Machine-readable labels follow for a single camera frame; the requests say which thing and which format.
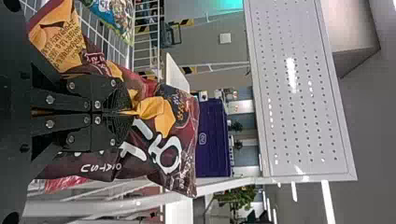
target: potted plant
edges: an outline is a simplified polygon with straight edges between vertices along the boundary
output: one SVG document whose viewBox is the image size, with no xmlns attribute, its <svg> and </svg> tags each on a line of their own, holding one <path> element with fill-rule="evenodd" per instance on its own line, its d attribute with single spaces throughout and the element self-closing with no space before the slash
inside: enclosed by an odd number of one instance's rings
<svg viewBox="0 0 396 224">
<path fill-rule="evenodd" d="M 251 185 L 238 189 L 231 189 L 224 194 L 215 195 L 214 199 L 218 200 L 219 203 L 233 203 L 234 206 L 232 210 L 244 208 L 248 211 L 251 209 L 250 203 L 254 201 L 257 192 L 256 187 Z"/>
</svg>

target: chip bag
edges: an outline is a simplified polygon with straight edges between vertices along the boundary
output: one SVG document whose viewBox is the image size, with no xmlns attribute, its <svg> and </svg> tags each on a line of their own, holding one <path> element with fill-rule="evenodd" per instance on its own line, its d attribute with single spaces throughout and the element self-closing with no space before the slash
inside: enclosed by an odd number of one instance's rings
<svg viewBox="0 0 396 224">
<path fill-rule="evenodd" d="M 134 43 L 134 5 L 132 0 L 79 0 L 100 21 L 128 45 Z"/>
<path fill-rule="evenodd" d="M 60 152 L 37 178 L 77 175 L 113 181 L 146 175 L 169 190 L 196 195 L 194 150 L 199 105 L 194 97 L 106 61 L 82 34 L 72 0 L 49 1 L 30 19 L 28 32 L 33 45 L 60 73 L 120 78 L 133 105 L 121 113 L 134 117 L 120 148 Z"/>
</svg>

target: purple box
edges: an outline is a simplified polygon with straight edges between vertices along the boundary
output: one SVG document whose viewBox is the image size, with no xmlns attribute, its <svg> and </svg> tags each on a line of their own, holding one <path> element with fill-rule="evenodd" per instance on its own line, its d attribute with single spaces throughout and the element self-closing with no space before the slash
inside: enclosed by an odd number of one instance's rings
<svg viewBox="0 0 396 224">
<path fill-rule="evenodd" d="M 227 115 L 219 99 L 200 103 L 200 124 L 195 152 L 197 177 L 231 175 Z"/>
</svg>

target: perforated metal sheet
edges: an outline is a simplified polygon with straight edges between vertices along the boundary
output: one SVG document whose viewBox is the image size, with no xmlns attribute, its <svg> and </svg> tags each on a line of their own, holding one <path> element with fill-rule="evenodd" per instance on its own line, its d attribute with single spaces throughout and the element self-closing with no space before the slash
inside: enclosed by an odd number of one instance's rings
<svg viewBox="0 0 396 224">
<path fill-rule="evenodd" d="M 245 1 L 264 176 L 283 182 L 356 179 L 318 2 Z"/>
</svg>

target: bolt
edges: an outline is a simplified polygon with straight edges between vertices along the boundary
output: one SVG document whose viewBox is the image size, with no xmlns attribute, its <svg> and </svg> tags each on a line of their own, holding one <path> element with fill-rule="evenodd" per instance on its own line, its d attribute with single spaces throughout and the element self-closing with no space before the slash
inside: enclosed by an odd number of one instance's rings
<svg viewBox="0 0 396 224">
<path fill-rule="evenodd" d="M 75 89 L 76 88 L 76 84 L 74 83 L 74 82 L 70 82 L 69 83 L 69 89 L 70 90 L 73 90 L 73 89 Z"/>
<path fill-rule="evenodd" d="M 74 141 L 75 141 L 75 138 L 74 138 L 73 135 L 70 135 L 70 136 L 67 138 L 67 142 L 68 142 L 68 143 L 74 143 Z"/>
<path fill-rule="evenodd" d="M 53 128 L 54 125 L 55 125 L 55 122 L 53 122 L 52 119 L 47 120 L 47 122 L 46 122 L 46 127 L 47 127 L 48 129 Z"/>
<path fill-rule="evenodd" d="M 51 95 L 48 95 L 46 101 L 47 101 L 47 104 L 52 105 L 53 102 L 55 101 L 55 98 L 53 98 L 53 96 L 51 96 Z"/>
<path fill-rule="evenodd" d="M 20 148 L 21 153 L 26 153 L 30 150 L 29 146 L 27 144 L 23 144 Z"/>
<path fill-rule="evenodd" d="M 100 117 L 96 117 L 95 118 L 95 124 L 100 124 L 100 122 L 101 122 L 102 120 L 100 119 Z"/>
<path fill-rule="evenodd" d="M 84 123 L 88 124 L 91 121 L 90 117 L 85 117 L 84 118 Z"/>
<path fill-rule="evenodd" d="M 95 108 L 99 109 L 101 106 L 101 103 L 99 101 L 95 101 Z"/>
</svg>

